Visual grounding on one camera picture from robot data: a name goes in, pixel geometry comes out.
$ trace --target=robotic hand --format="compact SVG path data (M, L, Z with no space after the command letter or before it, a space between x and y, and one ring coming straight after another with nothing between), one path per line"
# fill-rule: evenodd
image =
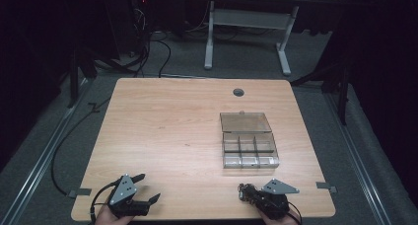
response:
M257 190L252 184L240 184L238 186L239 198L241 201L248 201L263 212L269 219L278 220L285 216L292 217L298 224L302 224L290 211L285 193L298 193L297 188L286 185L278 180L271 180L261 190Z
M111 191L109 200L107 201L107 206L115 216L146 216L148 214L150 206L159 199L159 193L151 197L148 201L135 201L132 199L137 191L135 183L144 178L144 174L132 179L127 175L120 178L119 185Z

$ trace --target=wooden table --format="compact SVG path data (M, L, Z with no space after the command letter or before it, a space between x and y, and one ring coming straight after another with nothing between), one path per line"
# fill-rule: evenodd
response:
M244 90L242 97L234 89ZM220 113L265 113L275 137L277 169L224 169ZM86 170L72 218L89 220L99 189L123 174L146 174L135 200L161 193L138 220L258 218L238 185L261 188L275 178L300 190L288 194L304 217L335 208L290 84L284 80L120 79ZM110 189L97 202L104 202Z

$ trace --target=black wall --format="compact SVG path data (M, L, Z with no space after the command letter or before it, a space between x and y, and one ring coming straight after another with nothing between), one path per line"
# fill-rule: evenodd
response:
M61 0L0 0L0 168L60 93L71 41Z

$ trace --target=gray carpet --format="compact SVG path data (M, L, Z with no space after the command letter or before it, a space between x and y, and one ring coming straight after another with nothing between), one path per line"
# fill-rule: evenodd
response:
M264 35L241 33L227 40L234 35L225 32L216 34L212 70L203 69L205 37L199 37L201 33L194 32L184 38L172 35L165 37L164 34L153 35L153 39L164 38L164 42L171 48L170 60L163 70L164 77L198 76L292 81L314 70L329 39L329 36L311 37L307 33L292 34L286 53L293 72L290 77L285 77L281 74L279 59L274 48L275 40L281 33L272 32ZM156 77L168 54L169 50L163 44L153 41L150 58L144 67L144 76ZM121 77L130 77L130 75L100 70L99 76L75 111L67 131L92 109L89 103L99 104L110 97L115 82ZM61 95L45 109L20 150L2 171L1 219L9 210L54 128L63 117L69 103L68 87L69 81L66 80ZM331 218L304 218L304 224L379 224L359 183L340 130L341 125L333 116L334 109L329 106L326 95L320 91L318 83L294 87L294 93L325 179L337 188L337 193L331 195L336 214ZM107 104L103 105L100 112L87 117L61 145L56 156L55 175L62 188L68 190L79 187L106 107ZM383 153L352 89L349 90L346 129L350 132L364 165L376 185L391 224L418 224L417 209L409 200ZM19 224L87 224L71 219L73 203L73 199L64 197L55 189L48 169L27 204ZM188 224L197 223L233 224L233 221L194 221ZM247 221L247 223L262 224L260 220Z

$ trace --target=metal bracket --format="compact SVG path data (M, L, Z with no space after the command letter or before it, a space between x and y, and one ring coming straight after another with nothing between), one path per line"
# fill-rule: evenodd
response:
M285 194L285 193L299 193L299 189L291 187L285 183L280 182L277 179L272 179L268 184L261 188L265 192L272 194Z

